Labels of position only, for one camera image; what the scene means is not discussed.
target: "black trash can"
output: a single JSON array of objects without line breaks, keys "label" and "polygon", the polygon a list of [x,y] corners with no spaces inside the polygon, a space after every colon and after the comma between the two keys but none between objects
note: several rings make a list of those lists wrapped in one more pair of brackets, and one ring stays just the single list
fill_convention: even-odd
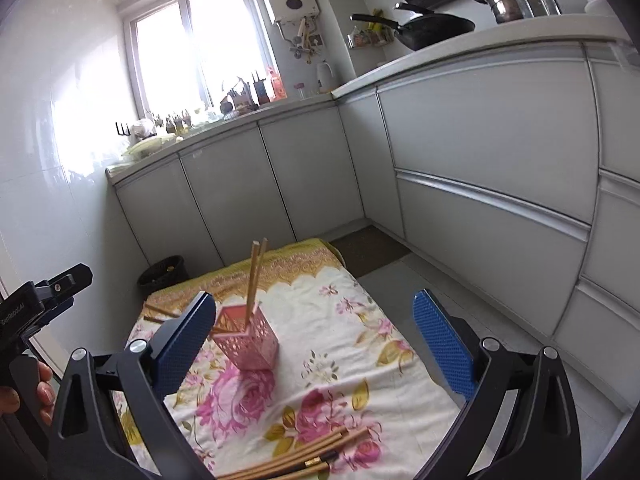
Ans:
[{"label": "black trash can", "polygon": [[188,279],[184,258],[169,256],[145,270],[138,278],[138,286],[146,298],[156,290],[186,282]]}]

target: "pot handle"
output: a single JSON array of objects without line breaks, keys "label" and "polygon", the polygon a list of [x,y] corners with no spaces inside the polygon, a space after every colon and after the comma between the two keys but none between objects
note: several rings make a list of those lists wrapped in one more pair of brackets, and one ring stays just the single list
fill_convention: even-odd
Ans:
[{"label": "pot handle", "polygon": [[352,14],[351,15],[352,22],[369,22],[369,23],[382,23],[387,27],[391,27],[394,30],[401,30],[400,23],[394,22],[393,20],[388,20],[386,18],[380,18],[378,16],[371,16],[369,14]]},{"label": "pot handle", "polygon": [[394,8],[396,10],[410,10],[411,12],[417,12],[418,14],[434,14],[434,11],[431,9],[421,7],[420,5],[406,4],[404,2],[396,4]]}]

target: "finger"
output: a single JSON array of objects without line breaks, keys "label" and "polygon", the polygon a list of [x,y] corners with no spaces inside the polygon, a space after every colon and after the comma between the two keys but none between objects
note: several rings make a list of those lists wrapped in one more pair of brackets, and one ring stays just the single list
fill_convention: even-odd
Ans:
[{"label": "finger", "polygon": [[43,362],[38,361],[38,373],[40,374],[40,380],[48,383],[53,378],[53,372]]},{"label": "finger", "polygon": [[3,413],[15,413],[20,408],[18,393],[7,386],[0,386],[0,415]]},{"label": "finger", "polygon": [[56,399],[56,394],[50,384],[39,383],[36,392],[38,394],[38,399],[45,406],[52,405],[53,401]]},{"label": "finger", "polygon": [[53,420],[53,408],[53,406],[46,406],[40,409],[40,418],[47,426],[50,426]]}]

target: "black frying pan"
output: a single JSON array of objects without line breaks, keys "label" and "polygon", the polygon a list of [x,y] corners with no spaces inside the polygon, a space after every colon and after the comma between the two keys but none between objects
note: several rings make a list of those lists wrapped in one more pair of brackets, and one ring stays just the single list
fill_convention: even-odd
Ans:
[{"label": "black frying pan", "polygon": [[439,41],[471,32],[476,28],[476,24],[470,20],[453,16],[452,14],[433,12],[425,7],[412,4],[397,4],[396,9],[419,12],[422,16],[418,16],[404,25],[386,18],[369,16],[368,14],[354,14],[351,19],[354,22],[382,23],[387,27],[391,27],[396,38],[411,50],[420,50]]}]

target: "blue gripper pad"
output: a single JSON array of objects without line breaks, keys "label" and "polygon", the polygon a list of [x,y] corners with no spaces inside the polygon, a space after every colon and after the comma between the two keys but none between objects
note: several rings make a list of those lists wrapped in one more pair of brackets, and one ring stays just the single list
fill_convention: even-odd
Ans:
[{"label": "blue gripper pad", "polygon": [[451,389],[471,400],[477,386],[473,358],[446,314],[425,290],[415,295],[414,321]]},{"label": "blue gripper pad", "polygon": [[200,292],[177,319],[165,321],[149,342],[151,385],[158,399],[174,394],[216,321],[216,301]]}]

